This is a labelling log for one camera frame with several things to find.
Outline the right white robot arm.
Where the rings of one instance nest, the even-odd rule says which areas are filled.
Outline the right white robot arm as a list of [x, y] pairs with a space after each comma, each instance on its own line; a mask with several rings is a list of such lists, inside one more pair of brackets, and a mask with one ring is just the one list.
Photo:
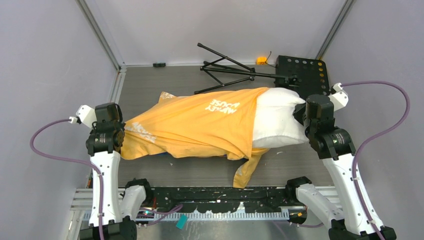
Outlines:
[[295, 106], [293, 116], [329, 172], [341, 207], [305, 176], [287, 181], [285, 198], [291, 205], [307, 206], [327, 228], [331, 240], [395, 240], [395, 230], [383, 223], [368, 197], [354, 166], [355, 145], [349, 133], [335, 125], [334, 111], [330, 97], [313, 94]]

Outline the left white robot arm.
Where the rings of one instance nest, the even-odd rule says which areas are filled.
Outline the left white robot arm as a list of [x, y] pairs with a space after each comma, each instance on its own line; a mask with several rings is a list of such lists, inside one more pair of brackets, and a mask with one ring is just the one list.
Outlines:
[[135, 240], [139, 209], [148, 207], [154, 197], [145, 178], [129, 181], [119, 194], [118, 170], [125, 136], [122, 111], [112, 102], [94, 108], [81, 105], [76, 115], [91, 129], [85, 145], [94, 166], [89, 227], [79, 232], [79, 238]]

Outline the white pillow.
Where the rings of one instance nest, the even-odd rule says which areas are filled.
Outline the white pillow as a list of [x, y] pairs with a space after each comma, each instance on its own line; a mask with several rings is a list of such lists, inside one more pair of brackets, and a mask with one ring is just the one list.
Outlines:
[[296, 105], [306, 101], [289, 89], [274, 87], [256, 101], [253, 148], [280, 148], [308, 142], [304, 126], [293, 116]]

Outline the yellow printed pillowcase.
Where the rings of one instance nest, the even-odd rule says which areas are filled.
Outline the yellow printed pillowcase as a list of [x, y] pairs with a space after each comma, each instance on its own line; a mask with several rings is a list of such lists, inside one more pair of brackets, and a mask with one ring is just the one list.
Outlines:
[[232, 183], [245, 188], [267, 152], [253, 146], [257, 99], [266, 91], [259, 87], [192, 96], [163, 92], [156, 105], [125, 123], [121, 157], [168, 153], [174, 158], [245, 159]]

